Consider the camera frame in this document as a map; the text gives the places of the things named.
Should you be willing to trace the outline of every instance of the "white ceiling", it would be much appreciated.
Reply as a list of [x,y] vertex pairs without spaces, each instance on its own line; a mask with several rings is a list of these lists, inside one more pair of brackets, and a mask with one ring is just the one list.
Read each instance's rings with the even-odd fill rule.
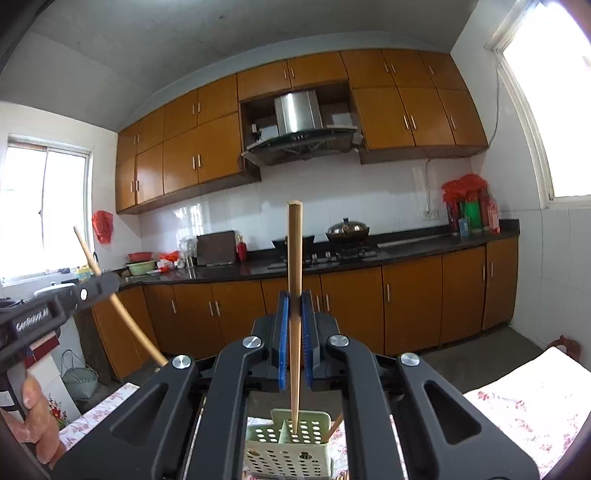
[[[0,76],[0,99],[118,129],[170,83],[285,40],[381,31],[450,51],[475,4],[476,0],[55,0]],[[55,72],[45,74],[38,63],[46,68],[53,63]],[[88,71],[95,77],[90,82]],[[64,105],[64,98],[71,105]]]

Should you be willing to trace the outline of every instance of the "concrete floor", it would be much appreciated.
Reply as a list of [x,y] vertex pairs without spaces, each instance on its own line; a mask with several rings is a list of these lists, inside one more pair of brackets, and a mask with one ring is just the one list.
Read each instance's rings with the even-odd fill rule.
[[[423,352],[421,357],[459,391],[466,393],[498,380],[541,353],[537,345],[503,325],[477,338]],[[147,362],[125,381],[142,385],[153,374],[154,365]],[[101,386],[90,401],[80,406],[81,412],[88,411],[117,388],[117,383]],[[302,410],[325,411],[335,419],[341,413],[341,405],[338,391],[317,393],[304,386],[300,390]],[[290,408],[289,390],[281,394],[255,392],[250,395],[249,416],[271,418],[272,408]]]

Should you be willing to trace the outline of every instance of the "human hand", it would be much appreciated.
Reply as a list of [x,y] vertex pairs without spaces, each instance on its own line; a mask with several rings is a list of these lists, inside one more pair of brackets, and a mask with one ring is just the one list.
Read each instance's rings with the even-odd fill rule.
[[41,392],[39,382],[32,375],[27,375],[22,384],[22,399],[29,409],[25,423],[21,423],[0,408],[8,428],[21,443],[36,443],[37,459],[43,465],[49,463],[53,468],[58,459],[66,452],[60,441],[57,420],[47,407],[47,399]]

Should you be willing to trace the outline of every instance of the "red plastic bag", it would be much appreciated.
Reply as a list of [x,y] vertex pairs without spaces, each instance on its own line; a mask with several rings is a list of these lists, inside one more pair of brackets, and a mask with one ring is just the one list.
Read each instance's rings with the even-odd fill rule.
[[109,245],[113,235],[113,215],[104,210],[97,210],[92,215],[92,229],[101,245]]

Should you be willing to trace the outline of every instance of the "wooden chopstick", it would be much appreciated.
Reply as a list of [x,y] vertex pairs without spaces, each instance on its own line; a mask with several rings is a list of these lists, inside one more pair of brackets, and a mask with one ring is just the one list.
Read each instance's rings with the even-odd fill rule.
[[[82,234],[80,233],[80,231],[78,230],[77,227],[74,227],[74,231],[76,233],[76,236],[78,237],[78,241],[80,242],[80,246],[82,247],[82,250],[84,250],[84,255],[86,256],[86,260],[88,261],[90,268],[92,269],[92,271],[94,272],[94,274],[96,276],[100,277],[100,275],[101,275],[100,268],[96,264],[95,259],[93,258],[92,254],[90,253],[90,250],[88,249],[88,245],[86,245],[84,237],[82,237]],[[119,316],[123,319],[123,322],[125,323],[125,325],[129,329],[129,331],[137,339],[137,341],[146,349],[146,351],[154,359],[154,361],[160,367],[163,367],[164,365],[166,365],[168,363],[168,361],[166,360],[166,357],[160,353],[160,351],[150,341],[150,339],[146,336],[146,334],[142,331],[142,329],[139,328],[138,324],[135,323],[135,320],[129,314],[129,312],[127,311],[127,309],[123,305],[123,303],[121,303],[121,300],[119,299],[119,297],[115,293],[112,293],[111,296],[109,296],[109,300],[113,304],[113,307],[115,308],[117,313],[119,313]]]
[[302,214],[301,202],[288,204],[287,271],[290,295],[290,388],[291,424],[297,433],[300,414],[300,352],[301,352],[301,269],[302,269]]

